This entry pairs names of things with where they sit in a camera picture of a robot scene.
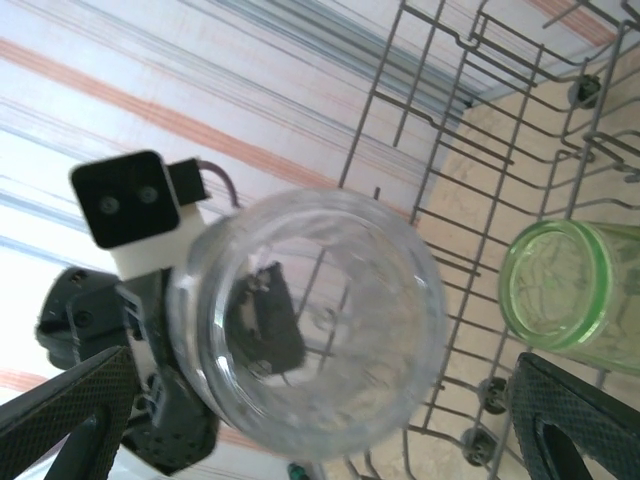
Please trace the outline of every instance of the wire rack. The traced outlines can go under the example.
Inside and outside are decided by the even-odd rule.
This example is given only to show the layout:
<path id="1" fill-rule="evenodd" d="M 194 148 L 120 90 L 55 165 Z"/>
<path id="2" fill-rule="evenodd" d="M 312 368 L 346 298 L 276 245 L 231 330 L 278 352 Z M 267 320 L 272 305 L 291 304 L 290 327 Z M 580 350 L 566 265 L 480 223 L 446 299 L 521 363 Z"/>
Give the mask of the wire rack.
<path id="1" fill-rule="evenodd" d="M 400 2 L 340 177 L 342 187 L 376 103 L 399 113 L 394 146 L 412 118 L 435 131 L 410 221 L 440 262 L 448 290 L 446 356 L 410 424 L 383 445 L 344 460 L 353 478 L 529 478 L 504 405 L 515 359 L 528 349 L 504 328 L 497 308 L 504 251 L 522 228 L 542 218 L 640 222 L 637 10 L 623 1 L 605 12 L 581 0 L 540 25 L 549 28 L 586 13 L 609 28 L 609 42 L 575 61 L 488 13 L 488 3 L 480 3 L 470 30 L 461 32 L 443 20 L 445 1 L 432 5 L 431 14 Z M 402 98 L 383 91 L 379 79 L 407 20 L 419 24 L 427 40 L 412 89 Z M 418 83 L 429 82 L 421 72 L 438 35 L 450 37 L 459 58 L 440 115 L 412 102 Z M 474 94 L 461 81 L 469 76 L 495 80 L 504 95 L 490 100 Z M 473 108 L 456 116 L 452 105 L 460 99 L 471 99 Z M 638 402 L 632 392 L 640 383 L 633 379 L 536 353 L 623 401 Z M 454 454 L 459 457 L 447 463 Z M 456 466 L 444 471 L 438 459 Z M 607 477 L 600 472 L 596 478 Z"/>

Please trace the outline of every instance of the rack wheel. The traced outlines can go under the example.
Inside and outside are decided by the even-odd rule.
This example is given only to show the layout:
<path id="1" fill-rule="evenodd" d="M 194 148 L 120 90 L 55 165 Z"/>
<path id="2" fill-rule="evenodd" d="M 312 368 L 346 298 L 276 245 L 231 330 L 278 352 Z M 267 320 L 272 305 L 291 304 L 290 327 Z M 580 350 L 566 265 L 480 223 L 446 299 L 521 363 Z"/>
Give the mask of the rack wheel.
<path id="1" fill-rule="evenodd" d="M 600 79 L 595 75 L 582 75 L 569 87 L 568 97 L 571 105 L 590 110 L 596 106 L 597 93 L 600 92 Z"/>
<path id="2" fill-rule="evenodd" d="M 497 442 L 484 428 L 465 430 L 461 442 L 464 459 L 474 467 L 482 467 L 493 459 Z"/>
<path id="3" fill-rule="evenodd" d="M 486 378 L 478 385 L 478 398 L 487 413 L 500 415 L 507 411 L 506 391 L 507 381 L 501 377 Z"/>

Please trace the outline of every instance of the metal wire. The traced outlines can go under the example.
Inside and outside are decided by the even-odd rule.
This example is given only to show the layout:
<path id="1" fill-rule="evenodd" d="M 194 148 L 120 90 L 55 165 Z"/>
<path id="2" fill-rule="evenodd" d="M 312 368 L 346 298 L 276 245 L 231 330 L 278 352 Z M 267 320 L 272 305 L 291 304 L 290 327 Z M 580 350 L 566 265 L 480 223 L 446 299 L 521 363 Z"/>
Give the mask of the metal wire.
<path id="1" fill-rule="evenodd" d="M 450 442 L 453 446 L 463 450 L 465 448 L 465 444 L 461 440 L 463 432 L 460 431 L 459 436 L 456 437 L 450 432 L 439 431 L 433 421 L 436 415 L 448 415 L 451 418 L 455 418 L 457 422 L 466 422 L 468 428 L 474 431 L 483 429 L 493 432 L 491 435 L 495 437 L 496 445 L 491 461 L 484 465 L 487 478 L 500 478 L 503 454 L 514 460 L 515 465 L 522 468 L 524 472 L 524 464 L 519 452 L 516 452 L 508 444 L 511 425 L 509 413 L 507 412 L 501 417 L 502 421 L 498 427 L 493 428 L 493 430 L 489 428 L 487 426 L 488 423 L 485 422 L 486 410 L 482 405 L 484 393 L 478 387 L 477 380 L 461 378 L 459 372 L 452 373 L 448 370 L 449 360 L 452 355 L 457 355 L 464 361 L 486 365 L 487 379 L 494 378 L 497 375 L 508 377 L 512 372 L 512 365 L 507 363 L 510 360 L 503 358 L 506 346 L 517 345 L 520 351 L 527 350 L 526 346 L 511 336 L 506 328 L 485 325 L 476 320 L 473 317 L 474 312 L 470 310 L 472 301 L 479 301 L 483 305 L 493 306 L 497 303 L 495 296 L 490 296 L 486 292 L 476 291 L 474 285 L 487 274 L 495 276 L 499 273 L 497 266 L 491 265 L 485 258 L 486 249 L 489 246 L 491 248 L 507 247 L 512 240 L 511 237 L 503 237 L 492 229 L 498 209 L 505 208 L 511 212 L 530 217 L 530 222 L 554 216 L 571 218 L 578 213 L 582 215 L 594 211 L 595 208 L 602 205 L 612 205 L 624 212 L 640 210 L 640 205 L 634 205 L 623 197 L 618 198 L 615 194 L 612 196 L 596 195 L 594 198 L 594 192 L 587 189 L 585 191 L 587 195 L 583 195 L 583 187 L 587 180 L 595 182 L 599 178 L 603 178 L 604 175 L 616 175 L 616 171 L 621 172 L 619 173 L 621 189 L 626 185 L 625 182 L 640 182 L 640 141 L 637 141 L 640 139 L 640 132 L 633 125 L 625 125 L 624 128 L 616 126 L 614 131 L 609 128 L 610 124 L 615 126 L 615 122 L 612 122 L 612 120 L 616 118 L 616 115 L 624 112 L 625 109 L 634 108 L 636 104 L 640 104 L 640 97 L 631 97 L 617 103 L 612 102 L 611 105 L 608 103 L 609 98 L 616 97 L 615 92 L 621 88 L 621 85 L 630 81 L 630 79 L 640 78 L 640 67 L 637 66 L 637 63 L 636 66 L 626 72 L 616 73 L 616 67 L 626 55 L 638 54 L 639 56 L 635 58 L 640 58 L 640 42 L 630 44 L 630 39 L 627 38 L 631 33 L 636 34 L 640 31 L 640 15 L 636 9 L 627 0 L 622 0 L 620 2 L 621 11 L 625 12 L 626 16 L 624 18 L 613 18 L 611 14 L 591 4 L 588 0 L 576 0 L 565 11 L 558 13 L 554 18 L 540 25 L 541 29 L 548 28 L 571 18 L 571 15 L 587 11 L 589 15 L 597 17 L 615 28 L 617 33 L 610 44 L 603 45 L 588 58 L 569 59 L 528 38 L 487 13 L 488 9 L 485 7 L 487 7 L 488 3 L 490 3 L 490 0 L 483 0 L 480 3 L 470 31 L 458 32 L 442 20 L 444 18 L 443 12 L 446 8 L 445 0 L 439 2 L 437 8 L 434 9 L 433 16 L 424 13 L 415 6 L 409 5 L 405 0 L 400 2 L 389 32 L 387 46 L 368 92 L 362 116 L 338 182 L 338 187 L 344 187 L 373 102 L 383 102 L 391 105 L 400 112 L 400 120 L 391 146 L 398 147 L 407 120 L 411 117 L 425 121 L 430 128 L 435 130 L 433 148 L 424 159 L 424 174 L 420 179 L 418 192 L 412 206 L 410 223 L 414 224 L 419 218 L 421 221 L 426 219 L 440 222 L 442 225 L 447 225 L 448 228 L 456 229 L 455 231 L 460 232 L 460 234 L 469 235 L 477 240 L 475 251 L 470 254 L 455 251 L 455 248 L 451 247 L 451 245 L 442 245 L 428 237 L 425 238 L 425 243 L 432 250 L 441 267 L 458 273 L 455 281 L 445 279 L 445 285 L 449 291 L 456 292 L 460 299 L 456 311 L 449 313 L 451 336 L 445 352 L 445 362 L 442 365 L 430 398 L 424 402 L 426 414 L 423 421 L 418 425 L 410 424 L 400 432 L 403 466 L 406 478 L 410 480 L 422 480 L 416 477 L 413 468 L 414 462 L 419 461 L 419 459 L 410 456 L 413 435 L 428 436 L 438 439 L 438 441 Z M 405 17 L 410 17 L 414 21 L 424 24 L 423 33 L 426 34 L 426 41 L 418 68 L 414 72 L 411 90 L 406 98 L 398 99 L 397 96 L 392 97 L 380 91 L 379 80 L 385 68 L 386 57 L 394 38 L 398 30 L 402 28 L 401 20 Z M 532 49 L 535 49 L 535 58 L 523 58 L 513 53 L 510 45 L 501 44 L 495 40 L 502 37 L 494 35 L 490 39 L 487 33 L 489 31 L 494 33 L 498 31 L 504 36 L 510 35 L 518 39 L 518 41 L 526 43 Z M 433 39 L 436 34 L 448 35 L 460 50 L 460 62 L 455 71 L 453 84 L 448 92 L 444 111 L 439 116 L 433 112 L 416 108 L 413 102 L 418 84 L 421 81 L 425 81 L 422 78 L 423 67 L 429 61 L 429 53 L 434 48 Z M 561 63 L 567 68 L 572 68 L 573 71 L 570 74 L 558 75 L 548 68 L 549 59 Z M 499 85 L 506 87 L 514 95 L 519 95 L 520 104 L 517 111 L 505 108 L 499 101 L 488 101 L 482 95 L 478 95 L 465 87 L 461 79 L 465 75 L 468 76 L 470 72 L 471 74 L 485 75 Z M 573 101 L 567 101 L 567 105 L 557 105 L 546 100 L 539 91 L 538 87 L 544 81 L 562 84 L 569 89 L 570 86 L 576 84 L 587 73 L 600 78 L 599 92 L 593 93 L 589 98 L 574 98 Z M 495 132 L 482 125 L 474 124 L 466 116 L 460 117 L 456 115 L 453 107 L 461 95 L 470 98 L 474 105 L 479 105 L 488 109 L 492 114 L 511 121 L 507 138 L 496 135 Z M 585 108 L 588 108 L 594 102 L 595 105 L 592 105 L 593 109 L 589 112 L 588 119 L 585 121 L 585 118 L 587 118 L 584 113 L 587 111 Z M 528 109 L 533 108 L 544 109 L 550 116 L 555 115 L 557 117 L 562 115 L 564 120 L 559 128 L 557 126 L 533 123 L 525 118 Z M 527 149 L 521 143 L 520 138 L 523 128 L 528 129 L 530 134 L 539 135 L 540 141 L 558 142 L 559 145 L 555 153 L 547 158 Z M 488 148 L 483 144 L 483 141 L 490 141 L 493 145 L 502 147 L 501 151 Z M 443 151 L 465 159 L 475 165 L 475 168 L 491 172 L 497 178 L 492 190 L 488 191 L 479 188 L 464 179 L 440 171 L 438 159 L 442 158 L 441 153 Z M 638 158 L 638 163 L 628 164 L 628 159 L 634 157 Z M 518 173 L 518 164 L 522 162 L 530 162 L 543 169 L 541 172 L 546 174 L 546 181 L 535 181 Z M 570 173 L 567 177 L 567 171 L 573 171 L 573 173 Z M 455 215 L 449 213 L 444 215 L 430 208 L 429 205 L 433 199 L 428 199 L 427 186 L 434 184 L 434 182 L 436 185 L 446 184 L 452 188 L 470 192 L 476 195 L 477 198 L 486 200 L 489 208 L 484 225 L 469 225 L 462 219 L 455 218 Z M 502 194 L 505 182 L 516 182 L 523 189 L 539 192 L 539 205 L 522 206 L 507 200 Z M 557 202 L 554 204 L 552 200 L 555 199 L 555 193 L 566 189 L 569 190 L 566 201 L 561 205 L 558 205 Z M 380 189 L 376 188 L 375 196 L 377 197 L 379 194 Z M 466 275 L 463 281 L 459 279 L 460 274 Z M 463 326 L 491 335 L 496 341 L 494 356 L 490 358 L 477 352 L 472 352 L 460 344 L 459 333 Z M 332 337 L 330 337 L 324 350 L 316 352 L 322 356 L 321 365 L 324 364 L 327 356 L 331 356 L 331 342 Z M 594 384 L 598 388 L 603 388 L 606 385 L 609 372 L 601 370 L 596 375 L 596 371 L 592 371 L 594 373 Z M 471 409 L 471 411 L 463 411 L 448 406 L 446 400 L 442 399 L 443 391 L 452 387 L 477 395 L 479 400 L 478 407 Z M 361 465 L 362 470 L 359 470 L 356 464 Z M 345 459 L 345 465 L 356 479 L 384 478 L 385 480 L 390 480 L 390 477 L 385 477 L 384 466 L 376 463 L 375 448 L 364 454 L 362 462 L 354 463 L 354 461 L 347 458 Z"/>

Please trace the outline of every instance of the black camera housing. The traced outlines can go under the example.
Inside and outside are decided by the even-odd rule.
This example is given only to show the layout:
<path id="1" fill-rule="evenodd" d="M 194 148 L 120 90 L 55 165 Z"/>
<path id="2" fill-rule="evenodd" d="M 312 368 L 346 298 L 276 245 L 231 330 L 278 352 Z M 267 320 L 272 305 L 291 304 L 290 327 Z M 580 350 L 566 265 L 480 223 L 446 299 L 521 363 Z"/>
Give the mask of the black camera housing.
<path id="1" fill-rule="evenodd" d="M 71 183 L 93 239 L 109 249 L 174 230 L 179 204 L 167 166 L 146 150 L 81 165 Z"/>

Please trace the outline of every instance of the green glass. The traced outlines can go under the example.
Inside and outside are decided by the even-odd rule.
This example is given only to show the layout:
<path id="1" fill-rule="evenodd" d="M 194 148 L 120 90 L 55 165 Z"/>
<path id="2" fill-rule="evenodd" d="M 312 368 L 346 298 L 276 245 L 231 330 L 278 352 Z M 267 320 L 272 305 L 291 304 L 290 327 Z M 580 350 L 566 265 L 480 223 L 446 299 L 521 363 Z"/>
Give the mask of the green glass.
<path id="1" fill-rule="evenodd" d="M 640 227 L 538 222 L 509 247 L 498 295 L 532 347 L 640 375 Z"/>

